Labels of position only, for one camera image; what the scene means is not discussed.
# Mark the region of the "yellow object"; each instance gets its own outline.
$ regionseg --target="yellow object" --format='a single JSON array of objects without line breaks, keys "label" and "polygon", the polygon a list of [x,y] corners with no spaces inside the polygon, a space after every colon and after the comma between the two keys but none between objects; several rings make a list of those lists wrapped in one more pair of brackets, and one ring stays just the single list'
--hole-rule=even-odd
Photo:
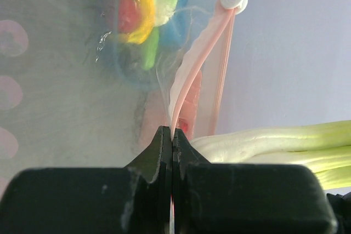
[{"label": "yellow object", "polygon": [[118,34],[118,40],[125,43],[142,44],[150,35],[155,24],[155,3],[154,0],[136,0],[140,5],[141,23],[132,33]]}]

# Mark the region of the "clear plastic bag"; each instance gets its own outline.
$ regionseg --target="clear plastic bag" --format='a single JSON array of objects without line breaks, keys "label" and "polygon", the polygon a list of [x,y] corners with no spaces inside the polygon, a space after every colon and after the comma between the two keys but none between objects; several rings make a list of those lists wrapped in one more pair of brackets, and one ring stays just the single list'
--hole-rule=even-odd
[{"label": "clear plastic bag", "polygon": [[0,0],[0,184],[28,167],[126,165],[159,125],[193,137],[202,116],[212,133],[234,22],[218,4]]}]

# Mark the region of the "red object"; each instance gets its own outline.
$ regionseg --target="red object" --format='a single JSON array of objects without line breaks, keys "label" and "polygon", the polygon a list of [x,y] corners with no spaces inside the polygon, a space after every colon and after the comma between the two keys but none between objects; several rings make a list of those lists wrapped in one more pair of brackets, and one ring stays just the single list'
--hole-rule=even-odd
[{"label": "red object", "polygon": [[108,0],[106,21],[109,28],[119,33],[132,33],[141,23],[140,6],[135,0],[118,0],[118,21],[115,25],[115,0]]},{"label": "red object", "polygon": [[186,120],[178,119],[178,127],[183,130],[184,134],[187,134],[189,130],[189,125]]}]

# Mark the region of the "green object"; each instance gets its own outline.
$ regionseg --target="green object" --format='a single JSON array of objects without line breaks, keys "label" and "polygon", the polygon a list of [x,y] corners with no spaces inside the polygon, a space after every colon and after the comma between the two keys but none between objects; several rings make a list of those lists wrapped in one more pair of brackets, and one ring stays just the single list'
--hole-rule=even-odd
[{"label": "green object", "polygon": [[212,163],[300,164],[325,190],[351,186],[351,121],[246,130],[191,145]]},{"label": "green object", "polygon": [[141,44],[142,67],[145,71],[150,70],[155,65],[159,37],[158,27],[154,27],[147,40]]},{"label": "green object", "polygon": [[274,152],[257,155],[245,163],[254,164],[300,164],[313,173],[351,165],[351,146],[315,151]]},{"label": "green object", "polygon": [[166,24],[174,15],[178,0],[154,0],[155,3],[155,26]]},{"label": "green object", "polygon": [[351,165],[316,173],[324,190],[351,186]]}]

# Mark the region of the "black object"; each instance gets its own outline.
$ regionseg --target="black object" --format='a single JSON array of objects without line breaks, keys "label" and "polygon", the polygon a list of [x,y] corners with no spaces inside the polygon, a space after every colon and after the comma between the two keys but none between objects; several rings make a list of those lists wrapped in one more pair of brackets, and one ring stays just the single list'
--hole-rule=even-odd
[{"label": "black object", "polygon": [[338,220],[337,234],[351,233],[351,192],[345,196],[327,194]]},{"label": "black object", "polygon": [[337,231],[307,168],[210,164],[181,130],[171,141],[169,128],[160,127],[125,168],[21,172],[1,200],[0,233],[168,233],[171,197],[176,234]]}]

